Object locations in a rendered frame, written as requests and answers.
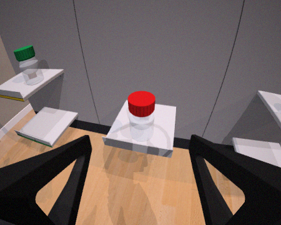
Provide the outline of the clear glass bottle with red cap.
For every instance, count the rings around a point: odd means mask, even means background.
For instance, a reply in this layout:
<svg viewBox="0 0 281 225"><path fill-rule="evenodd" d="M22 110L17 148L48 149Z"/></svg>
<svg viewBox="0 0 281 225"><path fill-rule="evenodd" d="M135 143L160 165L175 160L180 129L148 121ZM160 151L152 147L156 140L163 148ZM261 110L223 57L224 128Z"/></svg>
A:
<svg viewBox="0 0 281 225"><path fill-rule="evenodd" d="M128 97L131 137L139 142L148 141L154 133L155 96L147 91L136 91Z"/></svg>

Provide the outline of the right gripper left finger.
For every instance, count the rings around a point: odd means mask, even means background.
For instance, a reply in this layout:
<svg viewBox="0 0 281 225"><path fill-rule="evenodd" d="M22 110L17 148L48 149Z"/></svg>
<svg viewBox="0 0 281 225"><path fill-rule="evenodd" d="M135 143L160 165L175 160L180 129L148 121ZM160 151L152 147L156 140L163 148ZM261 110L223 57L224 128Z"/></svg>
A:
<svg viewBox="0 0 281 225"><path fill-rule="evenodd" d="M16 225L76 225L92 146L89 135L0 168L0 219ZM46 215L36 194L75 162L66 185Z"/></svg>

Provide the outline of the white bottle with green cap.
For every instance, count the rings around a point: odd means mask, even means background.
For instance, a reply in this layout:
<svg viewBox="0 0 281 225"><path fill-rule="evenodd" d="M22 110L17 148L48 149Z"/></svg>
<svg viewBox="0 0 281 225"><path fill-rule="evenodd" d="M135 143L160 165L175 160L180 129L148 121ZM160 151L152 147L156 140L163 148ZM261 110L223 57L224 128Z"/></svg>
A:
<svg viewBox="0 0 281 225"><path fill-rule="evenodd" d="M39 84L44 80L41 67L38 60L35 58L35 52L32 45L19 48L14 51L14 55L19 61L19 68L29 86Z"/></svg>

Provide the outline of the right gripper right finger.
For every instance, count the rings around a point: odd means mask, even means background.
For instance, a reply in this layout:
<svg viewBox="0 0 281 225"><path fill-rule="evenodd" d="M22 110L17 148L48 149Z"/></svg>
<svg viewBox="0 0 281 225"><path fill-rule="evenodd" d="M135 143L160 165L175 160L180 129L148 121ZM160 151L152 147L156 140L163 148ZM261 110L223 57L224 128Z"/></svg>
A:
<svg viewBox="0 0 281 225"><path fill-rule="evenodd" d="M190 138L189 154L205 225L281 225L281 167L195 134ZM243 191L245 202L234 215L204 159Z"/></svg>

